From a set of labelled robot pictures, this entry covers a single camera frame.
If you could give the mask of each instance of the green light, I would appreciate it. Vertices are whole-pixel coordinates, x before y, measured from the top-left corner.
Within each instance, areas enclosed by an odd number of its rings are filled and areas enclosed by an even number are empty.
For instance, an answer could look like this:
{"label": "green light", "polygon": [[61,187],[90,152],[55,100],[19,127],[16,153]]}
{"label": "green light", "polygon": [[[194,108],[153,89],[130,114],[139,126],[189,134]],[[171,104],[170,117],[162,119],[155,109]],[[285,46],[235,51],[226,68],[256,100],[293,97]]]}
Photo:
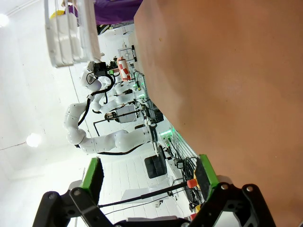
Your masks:
{"label": "green light", "polygon": [[168,133],[171,133],[171,130],[168,130],[168,131],[165,131],[165,132],[161,133],[160,136],[164,136],[164,135],[166,135]]}

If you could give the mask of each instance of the brown table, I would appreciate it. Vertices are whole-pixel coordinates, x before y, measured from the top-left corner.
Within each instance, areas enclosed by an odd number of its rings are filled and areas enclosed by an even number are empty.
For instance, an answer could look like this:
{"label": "brown table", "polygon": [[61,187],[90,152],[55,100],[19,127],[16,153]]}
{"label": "brown table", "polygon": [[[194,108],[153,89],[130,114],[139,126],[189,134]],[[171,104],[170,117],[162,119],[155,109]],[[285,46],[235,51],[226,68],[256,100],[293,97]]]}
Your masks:
{"label": "brown table", "polygon": [[145,0],[153,102],[217,174],[257,184],[277,226],[303,220],[303,1]]}

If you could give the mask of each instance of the bolt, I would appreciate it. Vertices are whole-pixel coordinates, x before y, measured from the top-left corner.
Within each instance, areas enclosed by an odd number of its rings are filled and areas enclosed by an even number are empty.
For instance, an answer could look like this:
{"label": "bolt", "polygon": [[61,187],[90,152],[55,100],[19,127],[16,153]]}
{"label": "bolt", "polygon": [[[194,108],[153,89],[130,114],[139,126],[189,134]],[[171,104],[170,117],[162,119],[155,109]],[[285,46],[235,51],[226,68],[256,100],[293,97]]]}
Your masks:
{"label": "bolt", "polygon": [[75,196],[80,195],[80,194],[81,194],[81,192],[80,192],[79,190],[75,190],[75,191],[74,191],[74,195],[75,195]]}
{"label": "bolt", "polygon": [[51,200],[53,200],[55,197],[56,197],[56,196],[55,196],[54,193],[52,193],[52,194],[50,194],[50,195],[48,196],[48,198],[51,199]]}
{"label": "bolt", "polygon": [[252,191],[254,190],[254,188],[253,188],[252,186],[248,186],[248,187],[246,188],[246,190],[247,190],[248,192],[252,192]]}
{"label": "bolt", "polygon": [[181,227],[188,227],[189,226],[189,223],[187,223],[187,222],[184,222],[182,225],[181,225]]}
{"label": "bolt", "polygon": [[221,188],[222,188],[223,190],[226,190],[226,189],[228,189],[228,185],[227,185],[227,184],[222,184],[222,185],[221,185]]}

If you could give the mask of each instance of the purple fabric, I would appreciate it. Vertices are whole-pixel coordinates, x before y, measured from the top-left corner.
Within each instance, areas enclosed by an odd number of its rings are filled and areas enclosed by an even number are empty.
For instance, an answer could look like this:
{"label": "purple fabric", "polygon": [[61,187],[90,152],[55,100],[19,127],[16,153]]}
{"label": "purple fabric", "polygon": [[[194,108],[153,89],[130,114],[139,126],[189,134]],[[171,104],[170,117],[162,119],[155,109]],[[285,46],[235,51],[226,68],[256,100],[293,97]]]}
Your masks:
{"label": "purple fabric", "polygon": [[[96,0],[95,16],[96,25],[118,24],[134,19],[143,0]],[[69,6],[69,12],[73,13],[73,7]]]}

